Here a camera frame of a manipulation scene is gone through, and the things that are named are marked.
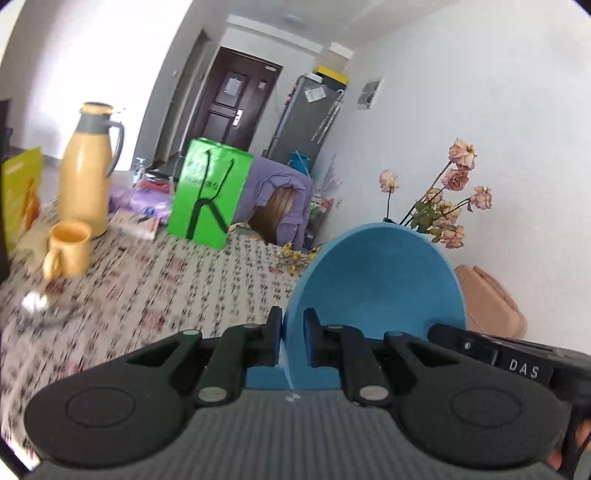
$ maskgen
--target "tablecloth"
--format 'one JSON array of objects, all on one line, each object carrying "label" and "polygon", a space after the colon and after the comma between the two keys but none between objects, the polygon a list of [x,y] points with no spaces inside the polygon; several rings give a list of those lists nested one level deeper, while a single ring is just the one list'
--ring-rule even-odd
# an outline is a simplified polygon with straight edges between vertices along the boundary
[{"label": "tablecloth", "polygon": [[[56,223],[55,206],[38,221]],[[2,436],[31,455],[22,416],[39,389],[180,330],[200,329],[208,338],[264,323],[272,306],[285,308],[296,281],[277,268],[279,247],[238,233],[223,250],[165,230],[150,242],[110,229],[92,243],[83,278],[47,284],[40,272],[13,264],[0,286]],[[84,314],[61,326],[31,326],[19,303],[39,289],[84,305]]]}]

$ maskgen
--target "brown door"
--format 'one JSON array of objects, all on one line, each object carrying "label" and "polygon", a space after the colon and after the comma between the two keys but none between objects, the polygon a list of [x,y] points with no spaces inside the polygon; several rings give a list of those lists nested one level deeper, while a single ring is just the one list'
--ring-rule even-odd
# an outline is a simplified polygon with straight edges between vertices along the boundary
[{"label": "brown door", "polygon": [[281,66],[221,48],[187,136],[248,150]]}]

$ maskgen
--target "yellow flowers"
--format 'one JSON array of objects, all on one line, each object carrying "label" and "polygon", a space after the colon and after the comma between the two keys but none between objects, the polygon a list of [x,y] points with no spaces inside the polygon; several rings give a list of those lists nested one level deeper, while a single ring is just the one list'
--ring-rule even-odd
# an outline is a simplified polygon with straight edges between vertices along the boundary
[{"label": "yellow flowers", "polygon": [[287,267],[287,271],[291,275],[302,275],[319,251],[320,247],[313,248],[309,253],[294,251],[293,243],[286,243],[281,249],[277,266]]}]

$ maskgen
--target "pink rose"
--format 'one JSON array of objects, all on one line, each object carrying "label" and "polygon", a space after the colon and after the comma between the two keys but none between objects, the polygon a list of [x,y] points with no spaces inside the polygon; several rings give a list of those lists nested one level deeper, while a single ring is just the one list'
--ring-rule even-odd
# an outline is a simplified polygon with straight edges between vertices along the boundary
[{"label": "pink rose", "polygon": [[492,207],[492,194],[489,188],[476,187],[476,192],[470,197],[470,203],[480,210],[488,210]]},{"label": "pink rose", "polygon": [[468,171],[454,170],[450,168],[441,179],[441,183],[443,183],[444,188],[459,192],[460,190],[463,190],[466,183],[468,183]]},{"label": "pink rose", "polygon": [[445,248],[461,248],[464,246],[464,227],[457,225],[453,230],[443,230],[441,232],[441,242]]},{"label": "pink rose", "polygon": [[449,204],[450,206],[445,205],[444,208],[438,210],[441,212],[442,216],[436,218],[433,222],[433,226],[435,228],[441,228],[442,225],[453,225],[457,222],[458,217],[462,213],[462,208],[456,209],[454,204],[450,202],[443,202],[443,204]]},{"label": "pink rose", "polygon": [[398,188],[398,177],[389,170],[384,170],[379,175],[379,185],[384,193],[394,193]]},{"label": "pink rose", "polygon": [[438,204],[443,200],[443,194],[440,191],[441,189],[431,189],[425,195],[425,201],[432,203],[434,205]]},{"label": "pink rose", "polygon": [[472,170],[475,166],[476,152],[474,147],[459,138],[449,147],[449,161],[461,170]]}]

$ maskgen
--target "mug handle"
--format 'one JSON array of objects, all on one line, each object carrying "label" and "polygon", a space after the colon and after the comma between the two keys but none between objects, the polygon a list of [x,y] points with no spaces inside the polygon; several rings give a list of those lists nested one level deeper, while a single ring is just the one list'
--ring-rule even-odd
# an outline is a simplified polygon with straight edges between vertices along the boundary
[{"label": "mug handle", "polygon": [[60,274],[60,250],[58,248],[52,248],[43,261],[43,279],[50,281]]},{"label": "mug handle", "polygon": [[117,165],[117,162],[119,161],[119,157],[121,156],[121,150],[123,150],[123,139],[125,137],[125,128],[119,122],[113,122],[109,120],[107,122],[107,127],[115,127],[119,129],[119,135],[117,135],[117,143],[115,145],[115,154],[113,155],[113,162],[111,162],[111,165],[109,165],[109,169],[107,170],[107,173],[105,175],[106,179],[108,179],[111,176],[113,170],[115,169],[115,166]]}]

